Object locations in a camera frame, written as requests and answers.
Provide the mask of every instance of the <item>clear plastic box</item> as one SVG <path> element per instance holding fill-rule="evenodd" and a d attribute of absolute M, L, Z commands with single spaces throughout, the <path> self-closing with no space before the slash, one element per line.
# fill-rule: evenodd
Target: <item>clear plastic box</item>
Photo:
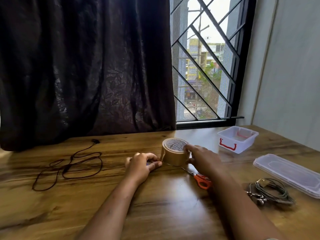
<path fill-rule="evenodd" d="M 274 154 L 254 160 L 253 165 L 307 195 L 320 199 L 320 174 Z"/>
<path fill-rule="evenodd" d="M 239 126 L 231 126 L 217 134 L 219 146 L 235 153 L 242 153 L 254 143 L 255 138 L 259 135 L 254 130 Z"/>

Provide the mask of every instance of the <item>table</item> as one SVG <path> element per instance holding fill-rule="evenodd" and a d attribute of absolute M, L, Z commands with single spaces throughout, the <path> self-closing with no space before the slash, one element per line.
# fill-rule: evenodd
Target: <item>table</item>
<path fill-rule="evenodd" d="M 256 126 L 246 126 L 260 135 L 248 150 L 235 154 L 218 147 L 217 132 L 224 128 L 70 138 L 57 145 L 38 146 L 0 153 L 0 239 L 73 239 L 124 175 L 124 159 L 136 152 L 160 155 L 162 141 L 185 139 L 219 153 L 240 184 L 270 177 L 255 168 L 255 158 L 273 153 L 320 172 L 320 152 Z M 100 140 L 88 151 L 102 152 L 103 169 L 90 178 L 59 177 L 52 189 L 35 192 L 37 174 L 50 162 L 70 155 Z M 77 176 L 86 171 L 75 172 Z M 54 181 L 54 173 L 40 183 Z M 264 208 L 264 213 L 291 240 L 320 239 L 320 200 L 289 187 L 297 205 L 289 210 Z M 179 167 L 163 165 L 152 172 L 132 200 L 122 239 L 227 239 L 219 205 L 200 189 L 194 178 Z"/>

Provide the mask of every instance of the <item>hand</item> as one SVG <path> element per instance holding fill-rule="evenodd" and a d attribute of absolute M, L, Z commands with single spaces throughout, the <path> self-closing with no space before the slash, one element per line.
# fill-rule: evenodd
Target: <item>hand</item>
<path fill-rule="evenodd" d="M 186 164 L 194 165 L 202 175 L 210 177 L 215 172 L 225 170 L 217 153 L 199 145 L 187 144 L 184 149 L 192 153 L 192 158 L 189 158 Z"/>
<path fill-rule="evenodd" d="M 140 185 L 147 179 L 152 170 L 161 165 L 162 162 L 153 153 L 135 153 L 133 157 L 127 157 L 126 159 L 125 177 Z"/>

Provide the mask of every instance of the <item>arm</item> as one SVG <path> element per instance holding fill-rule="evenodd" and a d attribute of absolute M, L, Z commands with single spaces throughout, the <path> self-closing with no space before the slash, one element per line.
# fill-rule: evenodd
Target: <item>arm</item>
<path fill-rule="evenodd" d="M 78 240 L 118 240 L 134 192 L 143 183 L 149 172 L 160 167 L 162 162 L 152 153 L 136 153 L 125 163 L 125 177 L 116 186 L 106 201 L 85 226 Z"/>
<path fill-rule="evenodd" d="M 186 145 L 185 149 L 192 152 L 187 163 L 211 179 L 236 240 L 286 240 L 227 172 L 218 154 L 197 145 Z"/>

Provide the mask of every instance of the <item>building window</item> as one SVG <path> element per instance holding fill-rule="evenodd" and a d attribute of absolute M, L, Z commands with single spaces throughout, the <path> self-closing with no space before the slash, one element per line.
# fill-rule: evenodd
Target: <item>building window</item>
<path fill-rule="evenodd" d="M 178 128 L 235 124 L 255 3 L 170 0 Z"/>

